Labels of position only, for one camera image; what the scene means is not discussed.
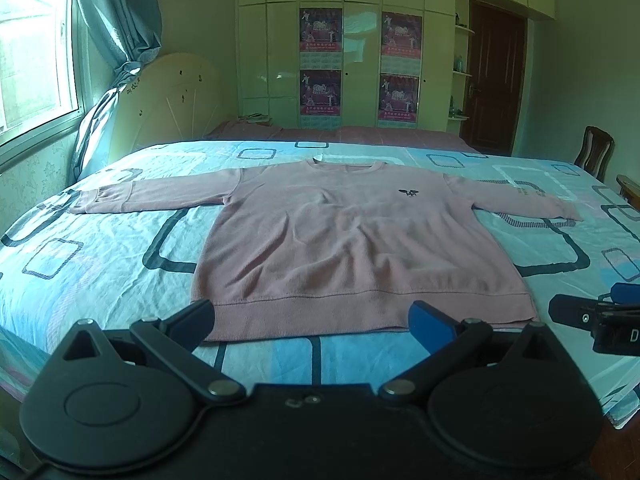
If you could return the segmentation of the corner shelf unit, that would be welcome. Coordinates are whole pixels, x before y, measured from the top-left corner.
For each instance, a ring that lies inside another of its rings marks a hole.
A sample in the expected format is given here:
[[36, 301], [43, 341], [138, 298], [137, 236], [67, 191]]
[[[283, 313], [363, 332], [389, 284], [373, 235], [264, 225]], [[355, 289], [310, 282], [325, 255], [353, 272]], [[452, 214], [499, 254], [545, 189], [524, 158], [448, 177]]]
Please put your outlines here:
[[457, 136], [468, 120], [466, 99], [472, 78], [469, 50], [474, 30], [470, 25], [470, 0], [456, 0], [454, 16], [454, 73], [452, 74], [447, 131]]

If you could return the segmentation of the lower right poster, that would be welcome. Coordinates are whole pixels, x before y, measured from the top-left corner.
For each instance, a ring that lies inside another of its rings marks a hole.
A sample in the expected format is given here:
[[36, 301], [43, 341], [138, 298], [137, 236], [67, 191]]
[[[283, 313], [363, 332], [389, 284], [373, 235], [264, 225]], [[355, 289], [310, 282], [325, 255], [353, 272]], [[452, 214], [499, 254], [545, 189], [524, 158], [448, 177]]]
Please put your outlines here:
[[382, 74], [378, 92], [378, 124], [381, 127], [414, 128], [418, 97], [418, 77]]

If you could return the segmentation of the green curtain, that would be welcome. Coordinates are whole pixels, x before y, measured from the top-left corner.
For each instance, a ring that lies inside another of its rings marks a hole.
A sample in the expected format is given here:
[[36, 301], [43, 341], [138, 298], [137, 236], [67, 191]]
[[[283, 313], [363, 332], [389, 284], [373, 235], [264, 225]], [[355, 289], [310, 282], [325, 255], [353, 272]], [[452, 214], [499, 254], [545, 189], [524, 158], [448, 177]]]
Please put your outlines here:
[[107, 165], [120, 92], [155, 60], [162, 44], [158, 0], [77, 0], [89, 36], [112, 70], [112, 82], [80, 123], [70, 162], [77, 182]]

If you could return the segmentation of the maroon striped bedspread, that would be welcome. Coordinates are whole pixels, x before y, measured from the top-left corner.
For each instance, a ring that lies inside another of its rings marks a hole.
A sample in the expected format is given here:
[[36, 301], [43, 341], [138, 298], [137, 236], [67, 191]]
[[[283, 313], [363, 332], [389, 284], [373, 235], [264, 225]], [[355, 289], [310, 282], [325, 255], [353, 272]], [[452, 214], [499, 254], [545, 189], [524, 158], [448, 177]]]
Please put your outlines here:
[[205, 139], [388, 145], [478, 154], [477, 150], [452, 133], [404, 128], [347, 126], [336, 130], [292, 129], [229, 120], [216, 127]]

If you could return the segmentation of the dark wooden door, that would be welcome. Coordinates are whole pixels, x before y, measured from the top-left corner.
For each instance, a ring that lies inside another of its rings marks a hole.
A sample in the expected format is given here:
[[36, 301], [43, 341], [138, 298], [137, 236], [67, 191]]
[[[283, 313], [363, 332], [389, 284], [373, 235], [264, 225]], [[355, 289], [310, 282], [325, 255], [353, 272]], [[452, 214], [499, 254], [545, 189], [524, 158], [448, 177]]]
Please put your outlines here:
[[525, 18], [487, 3], [470, 2], [473, 35], [468, 53], [461, 136], [484, 154], [509, 156], [515, 141], [526, 60]]

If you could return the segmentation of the light blue patterned bedsheet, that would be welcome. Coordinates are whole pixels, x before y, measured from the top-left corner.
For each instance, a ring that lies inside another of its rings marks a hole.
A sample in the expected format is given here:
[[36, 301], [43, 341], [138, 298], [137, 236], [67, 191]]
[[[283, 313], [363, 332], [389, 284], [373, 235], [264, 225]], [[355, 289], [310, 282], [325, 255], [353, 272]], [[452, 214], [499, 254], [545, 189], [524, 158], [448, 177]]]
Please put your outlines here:
[[[577, 202], [583, 222], [526, 220], [478, 212], [525, 278], [551, 324], [555, 294], [607, 300], [617, 283], [639, 285], [639, 213], [569, 162], [459, 151], [326, 142], [182, 142], [145, 148], [32, 208], [1, 237], [1, 387], [22, 400], [76, 321], [128, 328], [168, 318], [189, 303], [192, 274], [219, 207], [143, 214], [66, 211], [80, 191], [139, 179], [297, 162], [420, 167]], [[553, 326], [616, 427], [639, 411], [639, 358], [592, 351], [588, 332]], [[256, 382], [375, 389], [427, 356], [408, 333], [206, 344], [203, 361], [247, 389]]]

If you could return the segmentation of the window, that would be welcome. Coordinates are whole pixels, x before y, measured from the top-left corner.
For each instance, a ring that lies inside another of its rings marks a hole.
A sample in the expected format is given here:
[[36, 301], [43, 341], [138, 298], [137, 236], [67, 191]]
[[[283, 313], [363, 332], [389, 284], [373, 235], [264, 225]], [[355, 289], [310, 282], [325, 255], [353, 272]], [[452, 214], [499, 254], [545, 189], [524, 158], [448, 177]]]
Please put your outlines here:
[[64, 124], [82, 110], [74, 0], [1, 0], [1, 143]]

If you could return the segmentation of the poster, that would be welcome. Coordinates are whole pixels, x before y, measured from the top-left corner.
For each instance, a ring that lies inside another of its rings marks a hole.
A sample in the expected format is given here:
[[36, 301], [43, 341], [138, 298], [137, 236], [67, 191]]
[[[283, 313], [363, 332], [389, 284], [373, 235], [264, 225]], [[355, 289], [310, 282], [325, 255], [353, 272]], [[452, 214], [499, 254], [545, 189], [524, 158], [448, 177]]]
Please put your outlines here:
[[340, 8], [299, 10], [299, 67], [301, 70], [341, 70], [343, 20]]
[[382, 74], [378, 92], [378, 124], [381, 127], [414, 128], [418, 97], [418, 77]]
[[382, 13], [381, 73], [419, 77], [422, 60], [422, 18]]
[[339, 70], [302, 70], [299, 85], [299, 125], [304, 129], [341, 127], [342, 73]]

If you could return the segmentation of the upper right poster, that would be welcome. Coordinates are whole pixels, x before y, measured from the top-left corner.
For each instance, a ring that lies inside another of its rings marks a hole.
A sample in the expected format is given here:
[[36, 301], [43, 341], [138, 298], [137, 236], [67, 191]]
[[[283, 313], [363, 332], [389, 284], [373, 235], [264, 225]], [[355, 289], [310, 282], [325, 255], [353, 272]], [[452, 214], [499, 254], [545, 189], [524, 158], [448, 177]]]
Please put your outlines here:
[[382, 13], [381, 73], [419, 77], [422, 60], [422, 18]]

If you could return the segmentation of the stack of papers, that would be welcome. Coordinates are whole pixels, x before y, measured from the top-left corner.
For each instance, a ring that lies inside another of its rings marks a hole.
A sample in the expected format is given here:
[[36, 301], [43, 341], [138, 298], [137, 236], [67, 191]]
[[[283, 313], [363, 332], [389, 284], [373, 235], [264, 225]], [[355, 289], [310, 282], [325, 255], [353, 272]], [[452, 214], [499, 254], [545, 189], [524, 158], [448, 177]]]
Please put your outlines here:
[[253, 124], [258, 126], [270, 126], [272, 124], [270, 116], [268, 114], [262, 113], [240, 116], [238, 118], [238, 122], [244, 122], [244, 124]]

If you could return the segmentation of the cream curved headboard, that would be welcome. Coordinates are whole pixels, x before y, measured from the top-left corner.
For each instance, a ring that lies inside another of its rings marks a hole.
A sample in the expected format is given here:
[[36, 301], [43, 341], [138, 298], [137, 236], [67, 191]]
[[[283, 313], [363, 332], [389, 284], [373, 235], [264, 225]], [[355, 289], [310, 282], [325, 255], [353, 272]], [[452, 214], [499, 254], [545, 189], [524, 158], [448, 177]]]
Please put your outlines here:
[[119, 95], [108, 160], [156, 144], [202, 140], [231, 117], [227, 88], [209, 60], [160, 56]]

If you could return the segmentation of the upper left poster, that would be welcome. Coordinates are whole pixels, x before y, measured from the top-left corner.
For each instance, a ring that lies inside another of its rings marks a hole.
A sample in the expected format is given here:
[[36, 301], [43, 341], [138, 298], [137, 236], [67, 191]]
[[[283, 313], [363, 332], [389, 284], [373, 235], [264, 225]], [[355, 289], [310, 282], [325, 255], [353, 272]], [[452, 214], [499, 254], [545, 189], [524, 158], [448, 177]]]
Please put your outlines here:
[[341, 70], [343, 20], [340, 8], [299, 10], [299, 67], [301, 70]]

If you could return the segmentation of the lower left poster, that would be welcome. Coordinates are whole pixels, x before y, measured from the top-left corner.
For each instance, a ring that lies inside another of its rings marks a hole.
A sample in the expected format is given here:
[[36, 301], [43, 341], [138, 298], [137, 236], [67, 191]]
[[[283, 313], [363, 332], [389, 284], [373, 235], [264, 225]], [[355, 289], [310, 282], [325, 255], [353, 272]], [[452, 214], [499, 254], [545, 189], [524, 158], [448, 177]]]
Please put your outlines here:
[[339, 70], [302, 70], [299, 85], [299, 125], [304, 129], [341, 127], [342, 73]]

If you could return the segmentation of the cream wardrobe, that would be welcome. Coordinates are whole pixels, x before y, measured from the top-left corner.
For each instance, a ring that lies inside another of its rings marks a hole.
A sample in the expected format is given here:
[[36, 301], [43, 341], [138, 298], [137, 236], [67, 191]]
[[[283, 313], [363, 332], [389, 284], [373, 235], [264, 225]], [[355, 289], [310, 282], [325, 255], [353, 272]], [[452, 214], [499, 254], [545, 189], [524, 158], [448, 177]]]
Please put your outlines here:
[[[522, 18], [553, 18], [555, 0], [475, 0]], [[299, 10], [340, 8], [343, 20], [341, 127], [379, 126], [382, 13], [422, 18], [414, 128], [447, 131], [454, 71], [456, 0], [236, 0], [238, 90], [243, 115], [299, 125]]]

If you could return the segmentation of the dark wooden chair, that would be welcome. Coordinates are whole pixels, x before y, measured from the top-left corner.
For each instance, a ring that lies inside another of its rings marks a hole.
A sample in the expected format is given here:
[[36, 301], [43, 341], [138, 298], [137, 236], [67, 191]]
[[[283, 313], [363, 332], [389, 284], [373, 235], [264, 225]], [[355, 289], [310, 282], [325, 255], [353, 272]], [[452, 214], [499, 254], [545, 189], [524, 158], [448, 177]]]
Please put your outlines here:
[[614, 148], [615, 140], [609, 133], [595, 126], [587, 126], [574, 165], [604, 182]]

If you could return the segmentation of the pink sweatshirt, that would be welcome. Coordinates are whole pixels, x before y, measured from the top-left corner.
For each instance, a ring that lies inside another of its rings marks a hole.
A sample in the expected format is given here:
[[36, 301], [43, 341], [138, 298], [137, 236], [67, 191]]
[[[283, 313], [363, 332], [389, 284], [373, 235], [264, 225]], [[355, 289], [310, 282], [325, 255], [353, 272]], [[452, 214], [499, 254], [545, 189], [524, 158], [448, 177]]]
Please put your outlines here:
[[531, 321], [518, 270], [476, 212], [578, 220], [529, 188], [427, 169], [309, 159], [145, 179], [82, 192], [76, 214], [214, 205], [191, 296], [215, 310], [213, 341], [404, 330], [422, 300], [450, 318]]

